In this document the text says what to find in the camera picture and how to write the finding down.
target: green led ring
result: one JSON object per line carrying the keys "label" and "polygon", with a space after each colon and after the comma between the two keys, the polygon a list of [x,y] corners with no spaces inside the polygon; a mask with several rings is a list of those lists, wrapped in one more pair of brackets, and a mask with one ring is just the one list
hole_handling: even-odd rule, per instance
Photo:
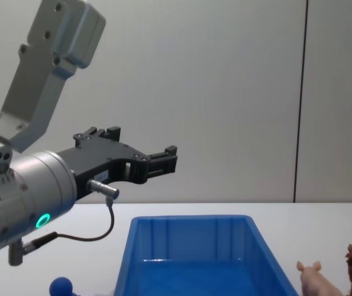
{"label": "green led ring", "polygon": [[48,223],[48,221],[50,221],[51,216],[50,214],[44,214],[43,216],[41,216],[39,218],[39,220],[36,222],[36,228],[40,228],[43,227],[44,225],[46,225]]}

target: black cable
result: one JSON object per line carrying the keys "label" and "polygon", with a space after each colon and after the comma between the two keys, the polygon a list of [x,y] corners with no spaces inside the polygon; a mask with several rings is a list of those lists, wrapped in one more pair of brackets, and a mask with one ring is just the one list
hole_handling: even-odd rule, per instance
{"label": "black cable", "polygon": [[95,241],[99,241],[101,239],[104,239],[106,236],[108,236],[112,232],[112,230],[114,228],[114,222],[115,222],[113,208],[109,207],[108,209],[110,211],[110,216],[112,217],[112,222],[110,224],[110,228],[108,229],[108,231],[106,231],[105,234],[98,236],[98,237],[93,237],[91,239],[85,239],[83,237],[76,237],[76,236],[69,236],[67,234],[58,234],[57,237],[63,237],[64,239],[73,239],[74,241],[79,241],[79,242],[95,242]]}
{"label": "black cable", "polygon": [[74,241],[80,241],[80,242],[95,242],[99,241],[101,239],[104,239],[107,237],[113,230],[114,228],[114,223],[115,223],[115,217],[114,217],[114,212],[113,212],[113,199],[111,197],[106,197],[106,205],[108,207],[108,210],[110,211],[110,216],[111,216],[111,223],[110,223],[110,228],[108,231],[106,231],[105,234],[98,236],[98,237],[93,237],[90,239],[86,239],[83,237],[76,237],[76,236],[69,236],[67,234],[58,234],[57,232],[52,232],[49,234],[46,234],[45,236],[42,236],[38,239],[35,239],[31,241],[29,244],[25,245],[25,255],[37,250],[38,248],[41,248],[42,246],[48,244],[49,242],[52,242],[54,239],[58,237],[63,237],[64,239],[72,239]]}

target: pink toy pig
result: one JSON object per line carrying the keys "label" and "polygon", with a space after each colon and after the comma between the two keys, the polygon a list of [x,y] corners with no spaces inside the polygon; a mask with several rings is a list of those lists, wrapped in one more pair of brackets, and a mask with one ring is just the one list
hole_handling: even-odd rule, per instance
{"label": "pink toy pig", "polygon": [[301,262],[298,262],[297,268],[301,271],[303,296],[343,296],[338,288],[319,273],[321,263],[318,261],[313,264],[313,267],[304,267]]}

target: white wall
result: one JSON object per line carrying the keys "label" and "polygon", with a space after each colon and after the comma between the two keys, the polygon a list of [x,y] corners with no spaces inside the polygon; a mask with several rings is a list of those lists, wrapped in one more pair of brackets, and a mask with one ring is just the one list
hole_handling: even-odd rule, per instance
{"label": "white wall", "polygon": [[352,201],[352,1],[310,0],[297,201]]}
{"label": "white wall", "polygon": [[[179,147],[176,174],[115,184],[120,202],[292,201],[305,0],[91,2],[96,56],[28,152],[118,125],[143,152]],[[0,1],[0,107],[38,5]]]}

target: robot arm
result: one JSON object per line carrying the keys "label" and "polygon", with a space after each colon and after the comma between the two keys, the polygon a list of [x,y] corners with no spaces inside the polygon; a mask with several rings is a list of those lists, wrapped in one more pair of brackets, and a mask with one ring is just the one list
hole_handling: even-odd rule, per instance
{"label": "robot arm", "polygon": [[74,135],[75,147],[12,159],[46,131],[67,78],[87,67],[105,20],[82,0],[42,0],[0,111],[0,249],[22,263],[22,237],[68,212],[93,191],[116,198],[114,181],[145,183],[172,173],[177,148],[146,155],[122,144],[120,128]]}

